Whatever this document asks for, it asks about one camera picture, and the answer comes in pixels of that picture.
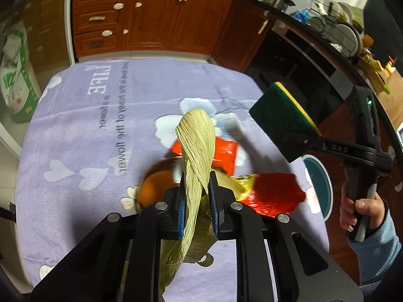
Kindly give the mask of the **blue fleece sleeve forearm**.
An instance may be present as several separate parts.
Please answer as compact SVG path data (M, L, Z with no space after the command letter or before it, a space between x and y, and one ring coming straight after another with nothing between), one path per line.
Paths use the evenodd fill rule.
M370 236L363 242L348 239L348 244L357 254L360 286L367 292L379 285L402 248L388 208L383 223Z

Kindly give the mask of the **person's right hand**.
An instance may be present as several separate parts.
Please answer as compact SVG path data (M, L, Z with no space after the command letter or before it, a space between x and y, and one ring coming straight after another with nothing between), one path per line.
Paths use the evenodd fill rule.
M385 203L383 199L375 193L374 199L360 199L355 202L348 196L349 186L345 182L342 186L342 199L340 206L340 226L342 229L352 232L357 224L355 212L370 217L369 228L376 230L383 223L385 217Z

